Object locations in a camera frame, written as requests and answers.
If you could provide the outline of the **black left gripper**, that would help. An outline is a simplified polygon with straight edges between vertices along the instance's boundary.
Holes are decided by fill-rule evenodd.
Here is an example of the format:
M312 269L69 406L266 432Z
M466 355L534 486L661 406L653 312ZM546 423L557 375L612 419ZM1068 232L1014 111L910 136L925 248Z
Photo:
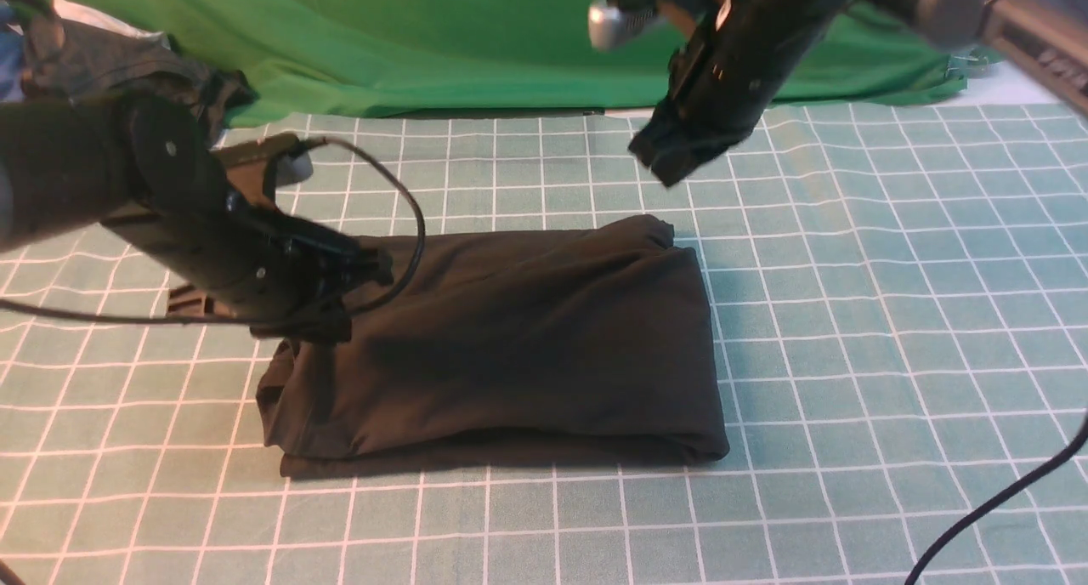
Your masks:
M178 275L164 321L237 324L257 338L342 344L351 337L345 298L388 287L384 249L309 220L242 206L233 212L129 209L106 229Z

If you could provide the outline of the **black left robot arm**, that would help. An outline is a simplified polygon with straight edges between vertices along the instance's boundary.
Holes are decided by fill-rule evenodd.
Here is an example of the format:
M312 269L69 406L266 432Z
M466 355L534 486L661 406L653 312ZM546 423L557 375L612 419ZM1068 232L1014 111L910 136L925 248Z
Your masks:
M113 325L242 326L256 338L341 344L351 321L396 298L392 256L282 212L279 185L310 175L309 152L349 144L282 133L210 150L190 112L153 94L3 105L8 253L98 224L178 275L166 316L106 316L3 300L3 309Z

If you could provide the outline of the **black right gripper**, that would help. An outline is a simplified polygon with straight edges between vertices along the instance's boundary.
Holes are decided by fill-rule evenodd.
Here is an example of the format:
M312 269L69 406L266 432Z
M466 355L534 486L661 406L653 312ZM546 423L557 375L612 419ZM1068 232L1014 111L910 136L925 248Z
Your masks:
M675 51L667 94L633 135L628 151L662 185L679 185L749 139L766 109L761 90L765 70L761 50Z

